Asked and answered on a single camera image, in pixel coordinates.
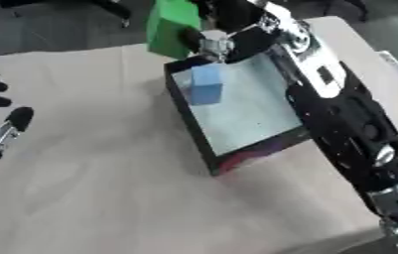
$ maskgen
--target chair leg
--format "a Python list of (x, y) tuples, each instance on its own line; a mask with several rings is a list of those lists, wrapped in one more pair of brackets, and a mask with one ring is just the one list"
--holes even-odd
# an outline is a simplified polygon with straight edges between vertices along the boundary
[(18, 11), (16, 11), (15, 9), (12, 11), (12, 15), (15, 18), (20, 18), (21, 17), (21, 13), (19, 13)]
[(112, 2), (111, 0), (90, 0), (90, 2), (115, 16), (118, 16), (123, 21), (123, 24), (129, 23), (132, 13), (123, 5)]
[(329, 14), (330, 9), (332, 8), (332, 2), (334, 2), (334, 0), (327, 0), (326, 6), (324, 8), (324, 16)]
[(360, 21), (365, 22), (368, 20), (368, 9), (362, 0), (344, 0), (344, 1), (359, 8), (359, 10), (361, 12), (361, 15), (359, 18)]

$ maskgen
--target green cube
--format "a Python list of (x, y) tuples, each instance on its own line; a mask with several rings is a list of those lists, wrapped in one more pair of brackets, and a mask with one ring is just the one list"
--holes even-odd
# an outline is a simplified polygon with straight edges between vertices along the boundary
[(185, 27), (200, 30), (199, 9), (188, 0), (157, 0), (147, 24), (148, 51), (177, 60), (185, 59), (189, 50), (178, 33)]

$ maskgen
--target table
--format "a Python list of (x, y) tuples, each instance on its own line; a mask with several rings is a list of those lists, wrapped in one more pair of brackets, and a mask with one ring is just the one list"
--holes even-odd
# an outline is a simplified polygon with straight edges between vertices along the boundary
[[(398, 127), (398, 74), (344, 21), (310, 21)], [(0, 161), (0, 253), (335, 253), (377, 219), (311, 142), (221, 178), (144, 45), (0, 57), (37, 111)], [(8, 111), (0, 109), (0, 121)]]

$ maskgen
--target blue cube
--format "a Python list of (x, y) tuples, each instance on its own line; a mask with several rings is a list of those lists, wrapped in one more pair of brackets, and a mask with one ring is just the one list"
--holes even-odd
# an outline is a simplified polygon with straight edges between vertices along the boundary
[(219, 64), (195, 66), (192, 68), (192, 84), (190, 88), (191, 105), (207, 105), (220, 101), (222, 83)]

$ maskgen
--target floor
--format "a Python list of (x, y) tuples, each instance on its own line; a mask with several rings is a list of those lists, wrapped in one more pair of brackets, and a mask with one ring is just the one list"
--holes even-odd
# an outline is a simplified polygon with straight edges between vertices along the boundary
[[(145, 24), (154, 0), (121, 0), (133, 10), (129, 28), (103, 10), (79, 2), (37, 4), (11, 11), (0, 9), (0, 55), (32, 51), (64, 52), (145, 42)], [(370, 20), (358, 22), (358, 12), (337, 0), (331, 14), (347, 20), (375, 50), (388, 50), (398, 58), (398, 0), (364, 0)], [(317, 2), (291, 4), (299, 18), (319, 17)]]

